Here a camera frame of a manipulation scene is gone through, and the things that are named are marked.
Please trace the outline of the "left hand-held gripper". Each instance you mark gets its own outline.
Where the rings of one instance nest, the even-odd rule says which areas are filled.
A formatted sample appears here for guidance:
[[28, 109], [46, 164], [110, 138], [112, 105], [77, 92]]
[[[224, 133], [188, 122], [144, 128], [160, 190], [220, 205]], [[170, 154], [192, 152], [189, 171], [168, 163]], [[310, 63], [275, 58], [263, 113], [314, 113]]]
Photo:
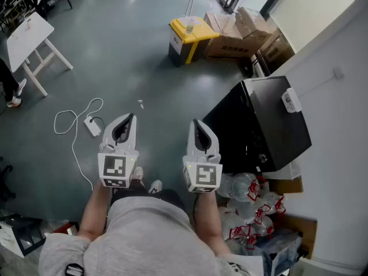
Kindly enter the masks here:
[[99, 178], [105, 187], [129, 188], [139, 158], [136, 131], [133, 113], [118, 117], [106, 127], [98, 154]]

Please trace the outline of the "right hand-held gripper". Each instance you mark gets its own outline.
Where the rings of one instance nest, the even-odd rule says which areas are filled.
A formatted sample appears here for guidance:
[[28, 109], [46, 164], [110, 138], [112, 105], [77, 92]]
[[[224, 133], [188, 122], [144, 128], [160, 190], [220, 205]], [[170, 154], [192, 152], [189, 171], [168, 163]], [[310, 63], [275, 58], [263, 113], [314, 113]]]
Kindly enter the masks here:
[[223, 165], [219, 140], [202, 121], [193, 119], [189, 125], [183, 174], [192, 193], [211, 193], [220, 187]]

